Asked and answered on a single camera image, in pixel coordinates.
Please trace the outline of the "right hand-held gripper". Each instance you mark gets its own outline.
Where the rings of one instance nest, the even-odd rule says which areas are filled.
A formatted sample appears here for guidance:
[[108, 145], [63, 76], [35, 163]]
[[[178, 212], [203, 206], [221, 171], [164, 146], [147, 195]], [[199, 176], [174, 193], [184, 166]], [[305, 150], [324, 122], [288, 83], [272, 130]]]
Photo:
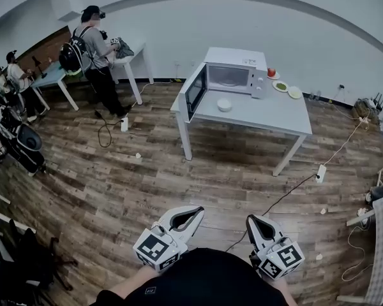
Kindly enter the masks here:
[[[250, 255], [250, 261], [259, 274], [277, 280], [294, 271], [304, 261], [304, 254], [298, 243], [289, 237], [282, 237], [282, 228], [277, 222], [250, 214], [246, 218], [246, 228], [250, 243], [255, 249]], [[265, 240], [278, 239], [279, 241], [267, 247], [262, 246]]]

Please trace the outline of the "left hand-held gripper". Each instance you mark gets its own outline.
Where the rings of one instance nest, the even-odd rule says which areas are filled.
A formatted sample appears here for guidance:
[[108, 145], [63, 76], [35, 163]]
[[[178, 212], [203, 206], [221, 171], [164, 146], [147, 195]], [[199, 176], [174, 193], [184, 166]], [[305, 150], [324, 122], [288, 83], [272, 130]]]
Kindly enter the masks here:
[[[133, 246], [133, 251], [144, 265], [156, 272], [168, 270], [181, 259], [204, 218], [204, 208], [198, 206], [176, 207], [166, 211], [151, 229], [145, 229]], [[175, 231], [176, 237], [169, 231]]]

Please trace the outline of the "white microwave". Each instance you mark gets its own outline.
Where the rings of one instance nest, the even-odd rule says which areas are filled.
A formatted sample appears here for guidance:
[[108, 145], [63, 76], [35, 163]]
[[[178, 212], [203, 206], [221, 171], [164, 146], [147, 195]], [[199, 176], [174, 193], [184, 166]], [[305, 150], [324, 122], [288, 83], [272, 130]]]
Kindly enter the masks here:
[[191, 122], [208, 91], [247, 94], [264, 99], [269, 90], [267, 64], [262, 52], [210, 47], [202, 63], [185, 81], [177, 97], [183, 120]]

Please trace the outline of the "person's right forearm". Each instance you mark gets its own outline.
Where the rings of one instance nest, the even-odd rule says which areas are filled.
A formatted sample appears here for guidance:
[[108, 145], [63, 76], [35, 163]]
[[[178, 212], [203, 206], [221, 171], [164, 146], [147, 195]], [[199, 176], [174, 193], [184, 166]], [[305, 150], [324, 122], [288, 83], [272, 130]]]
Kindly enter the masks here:
[[290, 293], [287, 281], [283, 277], [280, 277], [278, 280], [272, 280], [271, 285], [283, 295], [288, 306], [298, 306], [297, 302]]

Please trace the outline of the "person's left forearm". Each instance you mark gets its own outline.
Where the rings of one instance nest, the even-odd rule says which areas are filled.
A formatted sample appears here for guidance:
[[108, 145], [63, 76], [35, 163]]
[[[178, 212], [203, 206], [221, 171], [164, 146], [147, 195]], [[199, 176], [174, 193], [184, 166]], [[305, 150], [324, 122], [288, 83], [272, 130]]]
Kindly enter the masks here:
[[159, 275], [160, 274], [151, 267], [143, 266], [135, 275], [110, 288], [109, 291], [125, 299], [130, 293]]

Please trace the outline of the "person's black shirt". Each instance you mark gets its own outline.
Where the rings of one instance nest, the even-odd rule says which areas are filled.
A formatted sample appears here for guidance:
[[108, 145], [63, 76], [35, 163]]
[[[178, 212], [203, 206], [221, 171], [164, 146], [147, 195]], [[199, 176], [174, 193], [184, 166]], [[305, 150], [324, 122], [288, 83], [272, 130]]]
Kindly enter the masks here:
[[288, 306], [283, 295], [241, 258], [197, 248], [125, 299], [104, 289], [90, 306]]

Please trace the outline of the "white square table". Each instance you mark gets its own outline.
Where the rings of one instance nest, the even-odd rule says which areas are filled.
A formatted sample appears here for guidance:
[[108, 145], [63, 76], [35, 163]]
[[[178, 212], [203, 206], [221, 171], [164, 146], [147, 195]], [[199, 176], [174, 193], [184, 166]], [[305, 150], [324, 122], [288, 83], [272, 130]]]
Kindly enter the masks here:
[[[219, 111], [216, 103], [221, 98], [232, 103], [231, 111]], [[274, 177], [288, 165], [305, 138], [312, 135], [304, 99], [292, 99], [287, 93], [275, 89], [271, 89], [265, 99], [251, 98], [247, 94], [208, 91], [194, 118], [296, 135], [296, 141], [286, 150], [282, 160], [273, 170]]]

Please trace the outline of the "wicker basket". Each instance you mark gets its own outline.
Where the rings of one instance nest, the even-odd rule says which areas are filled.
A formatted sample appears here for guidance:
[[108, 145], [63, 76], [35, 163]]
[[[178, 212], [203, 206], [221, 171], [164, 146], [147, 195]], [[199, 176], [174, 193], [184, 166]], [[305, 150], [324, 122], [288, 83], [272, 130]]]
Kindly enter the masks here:
[[353, 108], [352, 108], [352, 115], [354, 118], [368, 118], [368, 121], [371, 122], [374, 125], [379, 124], [379, 111], [375, 108], [372, 107], [369, 104], [369, 100], [364, 98], [364, 99], [358, 99]]

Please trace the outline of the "black office chair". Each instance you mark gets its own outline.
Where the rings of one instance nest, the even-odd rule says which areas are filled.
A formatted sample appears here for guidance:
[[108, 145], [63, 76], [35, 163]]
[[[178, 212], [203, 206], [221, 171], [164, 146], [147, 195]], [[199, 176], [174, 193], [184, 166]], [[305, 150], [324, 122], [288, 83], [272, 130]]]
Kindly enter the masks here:
[[44, 294], [58, 281], [66, 291], [73, 286], [61, 278], [59, 269], [77, 266], [74, 259], [64, 260], [55, 251], [59, 239], [52, 237], [49, 246], [38, 242], [28, 229], [23, 235], [12, 233], [15, 258], [5, 260], [0, 255], [0, 306], [56, 306]]

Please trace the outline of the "white side table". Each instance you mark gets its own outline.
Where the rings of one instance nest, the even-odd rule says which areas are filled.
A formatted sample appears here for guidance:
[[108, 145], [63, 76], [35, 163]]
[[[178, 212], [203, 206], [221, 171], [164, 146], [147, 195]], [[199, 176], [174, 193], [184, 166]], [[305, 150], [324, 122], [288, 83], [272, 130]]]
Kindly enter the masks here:
[[109, 54], [107, 56], [107, 59], [111, 63], [111, 67], [110, 67], [111, 68], [111, 74], [112, 74], [112, 78], [113, 78], [115, 84], [119, 83], [118, 71], [123, 68], [126, 72], [127, 77], [128, 77], [130, 87], [132, 89], [132, 93], [135, 96], [136, 103], [138, 105], [142, 105], [143, 100], [142, 100], [141, 92], [139, 91], [139, 88], [137, 86], [136, 79], [135, 79], [135, 76], [133, 74], [133, 70], [131, 67], [131, 63], [134, 60], [134, 58], [136, 58], [138, 55], [142, 56], [143, 63], [144, 63], [144, 66], [145, 66], [146, 72], [147, 72], [147, 78], [149, 80], [149, 85], [154, 84], [154, 76], [153, 76], [153, 72], [152, 72], [151, 60], [150, 60], [150, 57], [148, 55], [146, 43], [145, 42], [139, 43], [135, 48], [133, 48], [133, 53], [134, 53], [134, 55], [125, 57], [123, 59], [118, 59], [116, 57], [116, 53], [112, 52], [111, 54]]

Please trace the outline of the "grey cloth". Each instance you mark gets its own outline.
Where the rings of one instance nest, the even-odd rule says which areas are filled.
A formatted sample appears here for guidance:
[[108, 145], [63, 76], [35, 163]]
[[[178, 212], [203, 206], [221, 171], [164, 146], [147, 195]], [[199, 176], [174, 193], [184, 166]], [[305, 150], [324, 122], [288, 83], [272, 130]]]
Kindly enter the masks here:
[[133, 50], [125, 43], [121, 37], [117, 38], [116, 58], [124, 59], [125, 57], [134, 56]]

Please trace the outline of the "light blue table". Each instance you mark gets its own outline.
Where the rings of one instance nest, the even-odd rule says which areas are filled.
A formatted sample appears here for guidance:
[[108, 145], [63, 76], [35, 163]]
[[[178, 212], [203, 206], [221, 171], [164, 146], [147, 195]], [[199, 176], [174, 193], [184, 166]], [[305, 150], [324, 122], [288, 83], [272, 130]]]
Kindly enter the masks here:
[[51, 86], [51, 85], [57, 85], [62, 93], [67, 98], [68, 102], [71, 104], [73, 109], [75, 111], [79, 110], [79, 107], [77, 106], [76, 102], [71, 97], [70, 93], [68, 92], [67, 86], [64, 82], [64, 78], [66, 76], [66, 73], [64, 69], [61, 67], [59, 61], [53, 62], [45, 71], [46, 73], [45, 77], [42, 77], [41, 75], [31, 84], [31, 88], [34, 91], [34, 93], [37, 95], [38, 99], [42, 103], [42, 105], [47, 109], [50, 110], [49, 105], [44, 100], [44, 98], [41, 95], [40, 89], [42, 87]]

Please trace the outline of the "black backpack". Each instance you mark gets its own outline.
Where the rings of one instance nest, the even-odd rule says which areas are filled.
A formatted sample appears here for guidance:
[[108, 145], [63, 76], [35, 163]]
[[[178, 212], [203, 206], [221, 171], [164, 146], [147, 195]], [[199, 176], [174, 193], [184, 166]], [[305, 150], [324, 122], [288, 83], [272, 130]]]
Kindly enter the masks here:
[[74, 30], [69, 42], [64, 43], [60, 49], [59, 63], [68, 76], [84, 74], [93, 64], [93, 58], [83, 40], [88, 30], [90, 30], [89, 26], [83, 28], [79, 34], [76, 34], [77, 30]]

